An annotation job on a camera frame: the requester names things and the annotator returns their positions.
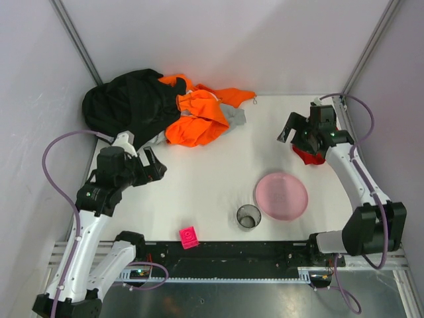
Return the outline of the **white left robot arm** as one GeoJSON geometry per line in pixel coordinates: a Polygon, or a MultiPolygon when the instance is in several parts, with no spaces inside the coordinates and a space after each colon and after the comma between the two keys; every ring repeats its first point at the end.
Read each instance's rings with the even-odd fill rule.
{"type": "Polygon", "coordinates": [[[123,231],[99,265],[92,266],[101,233],[111,221],[123,192],[161,180],[167,170],[151,147],[144,148],[143,166],[130,146],[108,146],[97,155],[97,166],[77,193],[72,233],[55,278],[32,310],[41,317],[98,317],[103,298],[117,276],[144,256],[141,234],[123,231]]]}

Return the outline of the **red cloth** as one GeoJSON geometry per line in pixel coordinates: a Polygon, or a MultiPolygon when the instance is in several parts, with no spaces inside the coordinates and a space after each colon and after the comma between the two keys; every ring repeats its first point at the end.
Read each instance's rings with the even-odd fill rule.
{"type": "Polygon", "coordinates": [[[310,154],[306,151],[299,149],[295,144],[291,145],[292,150],[303,160],[307,165],[319,166],[325,163],[324,157],[321,154],[310,154]]]}

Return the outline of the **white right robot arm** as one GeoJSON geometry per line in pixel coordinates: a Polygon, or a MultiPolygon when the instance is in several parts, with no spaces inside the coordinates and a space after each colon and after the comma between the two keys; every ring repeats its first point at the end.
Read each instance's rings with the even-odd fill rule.
{"type": "Polygon", "coordinates": [[[323,254],[365,256],[380,253],[383,258],[400,248],[407,211],[401,202],[392,201],[376,184],[364,166],[354,140],[346,130],[337,128],[331,105],[312,105],[308,117],[290,113],[278,141],[321,155],[330,165],[348,195],[352,215],[340,231],[316,233],[317,248],[323,254]]]}

